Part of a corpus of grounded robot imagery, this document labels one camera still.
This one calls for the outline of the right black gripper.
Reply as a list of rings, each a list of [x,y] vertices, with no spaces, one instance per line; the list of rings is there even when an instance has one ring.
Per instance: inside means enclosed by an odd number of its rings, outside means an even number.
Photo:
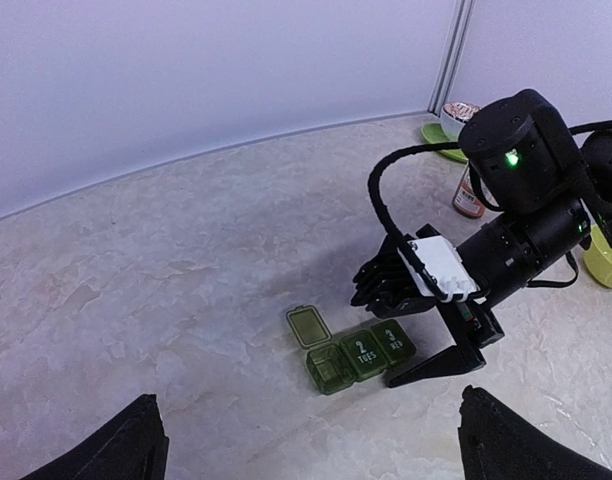
[[[401,240],[388,234],[353,283],[351,306],[380,319],[437,308],[454,341],[421,363],[387,373],[387,388],[479,370],[486,365],[481,348],[504,337],[492,310],[481,303],[488,286],[467,272],[457,249],[429,224]]]

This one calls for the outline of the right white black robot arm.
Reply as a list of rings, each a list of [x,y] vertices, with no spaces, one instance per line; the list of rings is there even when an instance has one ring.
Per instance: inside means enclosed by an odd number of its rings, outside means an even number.
[[[385,170],[422,152],[394,151],[368,178],[385,239],[354,277],[352,304],[381,319],[437,310],[453,344],[386,376],[390,388],[463,375],[481,368],[482,349],[504,333],[494,308],[575,247],[588,248],[598,227],[612,246],[612,120],[565,124],[540,93],[525,89],[491,103],[462,128],[455,148],[468,160],[475,194],[495,213],[460,245],[433,227],[400,231],[380,193]]]

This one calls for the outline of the green weekly pill organizer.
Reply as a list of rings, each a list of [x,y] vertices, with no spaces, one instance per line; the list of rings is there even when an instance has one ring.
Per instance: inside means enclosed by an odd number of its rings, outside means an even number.
[[[305,351],[306,370],[323,395],[377,377],[417,353],[408,334],[394,319],[370,320],[362,328],[333,335],[313,305],[290,309],[285,318]]]

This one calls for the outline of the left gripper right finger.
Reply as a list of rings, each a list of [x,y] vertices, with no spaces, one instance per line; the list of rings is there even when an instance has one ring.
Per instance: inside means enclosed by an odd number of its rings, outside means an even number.
[[[612,470],[551,439],[483,388],[462,393],[466,479],[612,479]]]

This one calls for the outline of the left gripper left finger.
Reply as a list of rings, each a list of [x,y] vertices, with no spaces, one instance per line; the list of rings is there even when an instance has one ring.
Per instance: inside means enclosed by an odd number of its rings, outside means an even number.
[[[163,479],[169,438],[154,394],[142,394],[28,479]]]

